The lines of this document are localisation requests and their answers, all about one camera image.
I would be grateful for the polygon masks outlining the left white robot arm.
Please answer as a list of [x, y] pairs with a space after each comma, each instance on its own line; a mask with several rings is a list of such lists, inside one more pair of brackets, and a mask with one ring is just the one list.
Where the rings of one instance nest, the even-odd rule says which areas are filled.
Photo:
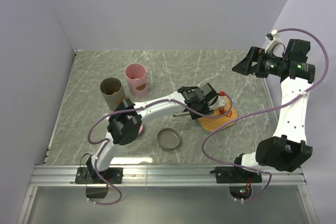
[[75, 182], [97, 184], [107, 180], [119, 184], [122, 169], [111, 168], [110, 163], [119, 147], [135, 141], [144, 124], [171, 114], [190, 115], [193, 120], [210, 118], [216, 109], [225, 105], [225, 99], [209, 83], [201, 87], [181, 87], [167, 96], [146, 102], [123, 100], [115, 111], [105, 116], [109, 122], [106, 136], [97, 142], [100, 147], [89, 156], [85, 166], [78, 168]]

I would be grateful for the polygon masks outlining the metal tongs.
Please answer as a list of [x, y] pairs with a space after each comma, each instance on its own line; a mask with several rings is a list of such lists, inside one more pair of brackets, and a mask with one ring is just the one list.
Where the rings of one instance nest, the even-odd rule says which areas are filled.
[[[180, 114], [173, 114], [172, 115], [172, 117], [181, 117], [181, 116], [189, 116], [190, 115], [190, 113], [189, 112], [183, 112], [183, 113], [180, 113]], [[212, 114], [209, 114], [209, 116], [226, 116], [227, 115], [227, 113], [225, 112], [224, 114], [220, 114], [219, 113], [219, 109], [215, 109], [214, 110], [214, 113], [212, 113]]]

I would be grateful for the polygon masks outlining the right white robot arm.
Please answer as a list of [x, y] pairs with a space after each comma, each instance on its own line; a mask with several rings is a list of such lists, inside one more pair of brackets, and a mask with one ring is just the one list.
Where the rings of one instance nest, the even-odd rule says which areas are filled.
[[235, 166], [216, 167], [212, 171], [217, 183], [259, 183], [263, 169], [293, 172], [311, 157], [313, 148], [306, 144], [305, 121], [307, 89], [314, 82], [316, 68], [307, 63], [309, 50], [310, 42], [300, 39], [290, 39], [282, 57], [275, 56], [272, 49], [251, 47], [232, 68], [246, 76], [279, 76], [283, 108], [272, 137], [261, 141], [255, 152], [237, 156]]

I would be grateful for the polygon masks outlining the pink round lid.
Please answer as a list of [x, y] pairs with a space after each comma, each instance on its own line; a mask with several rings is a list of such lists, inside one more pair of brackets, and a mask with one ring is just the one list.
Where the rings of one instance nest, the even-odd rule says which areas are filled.
[[140, 135], [140, 134], [142, 133], [142, 131], [143, 131], [143, 128], [144, 128], [144, 126], [143, 126], [143, 125], [141, 125], [141, 126], [140, 126], [140, 128], [139, 128], [138, 135]]

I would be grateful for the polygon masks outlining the grey round lid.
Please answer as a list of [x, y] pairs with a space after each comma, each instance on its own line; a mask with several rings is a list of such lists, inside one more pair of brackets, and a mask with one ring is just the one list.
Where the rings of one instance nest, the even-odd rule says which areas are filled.
[[181, 136], [171, 128], [164, 128], [157, 134], [158, 144], [165, 150], [174, 150], [181, 144]]

